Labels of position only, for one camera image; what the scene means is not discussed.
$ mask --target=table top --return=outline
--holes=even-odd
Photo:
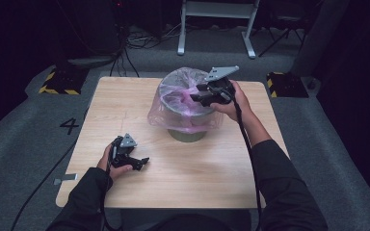
[[[256,208],[249,154],[238,124],[224,116],[220,129],[199,141],[175,140],[167,129],[151,126],[147,114],[161,78],[103,77],[99,80],[56,204],[68,194],[89,167],[95,167],[116,136],[129,133],[137,142],[131,157],[149,162],[130,171],[107,192],[112,208]],[[287,154],[272,105],[263,84],[239,81],[272,138]]]

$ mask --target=clear plastic bag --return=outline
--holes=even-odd
[[[190,96],[199,93],[197,85],[206,83],[207,74],[189,67],[168,74],[155,92],[148,123],[187,134],[220,128],[224,115],[194,102]]]

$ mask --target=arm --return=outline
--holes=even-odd
[[[260,221],[262,230],[327,230],[326,221],[305,182],[251,110],[240,86],[231,82],[252,146],[257,187],[267,204]],[[233,102],[213,103],[211,107],[237,121]]]
[[[132,169],[132,166],[111,167],[110,174],[107,175],[109,151],[110,145],[104,150],[104,155],[97,167],[89,168],[70,192],[65,208],[46,230],[101,230],[102,215],[98,211],[103,195],[106,193],[106,186],[108,191],[117,178]]]

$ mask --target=hand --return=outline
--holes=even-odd
[[[252,114],[251,105],[249,103],[249,100],[246,97],[245,93],[240,88],[239,84],[234,80],[229,80],[229,81],[235,88],[236,102],[239,104],[240,109],[242,110],[242,114],[243,115]],[[227,114],[231,119],[233,119],[234,121],[237,121],[236,109],[235,109],[233,101],[229,104],[212,103],[210,107],[213,108],[215,111]]]
[[[111,144],[109,144],[106,149],[104,150],[103,157],[101,157],[100,161],[98,161],[97,167],[103,169],[104,171],[107,170],[107,162],[109,158]],[[132,170],[133,167],[130,165],[122,166],[122,167],[113,167],[110,166],[110,177],[113,181],[116,181],[120,176],[122,176],[125,172]]]

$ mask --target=dark sleeve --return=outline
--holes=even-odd
[[[99,212],[107,180],[108,189],[113,180],[98,167],[91,167],[70,192],[66,206],[47,228],[54,230],[101,230],[102,215]]]
[[[252,156],[257,185],[266,200],[262,230],[328,230],[314,197],[275,141],[258,143]]]

